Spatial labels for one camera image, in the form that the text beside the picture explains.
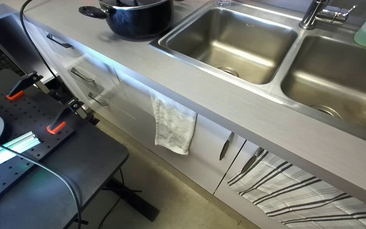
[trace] metal drawer handle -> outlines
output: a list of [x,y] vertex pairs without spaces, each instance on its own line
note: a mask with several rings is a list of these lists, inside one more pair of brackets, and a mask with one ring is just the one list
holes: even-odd
[[94,97],[94,95],[93,95],[92,91],[89,91],[88,95],[89,95],[89,97],[93,99],[96,103],[98,103],[98,104],[101,104],[101,105],[103,105],[103,106],[107,106],[107,105],[108,105],[108,103],[106,103],[106,101],[99,101],[99,100],[97,100],[97,99]]
[[220,152],[220,160],[223,160],[226,155],[226,151],[229,150],[229,146],[230,143],[233,142],[234,139],[234,132],[230,133],[229,138],[225,141],[223,148],[221,148],[221,152]]
[[96,85],[96,81],[85,75],[83,75],[77,67],[71,67],[70,70],[73,73],[75,73],[78,77],[80,77],[82,80],[89,82],[89,83],[93,83]]
[[64,48],[74,48],[70,43],[57,40],[57,38],[55,38],[51,33],[49,33],[46,36]]
[[254,155],[252,155],[249,157],[249,160],[244,164],[243,169],[242,169],[242,173],[246,173],[253,164],[254,161],[257,160],[257,157],[265,151],[263,147],[258,147],[254,152]]

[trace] stainless steel sink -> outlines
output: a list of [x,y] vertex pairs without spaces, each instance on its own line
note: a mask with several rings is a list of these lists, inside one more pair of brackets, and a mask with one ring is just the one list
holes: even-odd
[[289,26],[215,7],[159,44],[249,82],[266,83],[296,35]]
[[366,128],[366,49],[308,36],[282,90],[294,100]]

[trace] kitchen counter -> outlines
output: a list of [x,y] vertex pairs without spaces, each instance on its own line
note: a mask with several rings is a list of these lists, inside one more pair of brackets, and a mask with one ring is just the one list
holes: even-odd
[[[0,0],[19,10],[24,0]],[[176,2],[176,21],[205,0]],[[79,14],[97,0],[35,0],[27,16],[107,56],[136,80],[366,202],[366,141],[173,58],[115,35]]]

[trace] tile floor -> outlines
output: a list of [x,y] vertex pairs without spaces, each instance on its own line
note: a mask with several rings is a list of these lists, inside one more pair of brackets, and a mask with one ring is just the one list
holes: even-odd
[[[104,221],[102,229],[256,229],[257,226],[204,190],[200,185],[172,167],[154,152],[110,124],[99,128],[117,138],[130,150],[122,166],[126,184],[160,209],[154,222],[141,216],[125,201]],[[99,221],[117,201],[110,190],[101,190],[83,212],[89,223],[83,229],[98,229]]]

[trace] white towel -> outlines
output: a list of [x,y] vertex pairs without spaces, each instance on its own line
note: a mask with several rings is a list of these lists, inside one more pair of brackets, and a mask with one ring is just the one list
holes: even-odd
[[195,133],[196,113],[159,92],[151,92],[151,100],[157,119],[155,145],[188,155]]
[[229,184],[289,227],[366,229],[366,203],[266,150]]

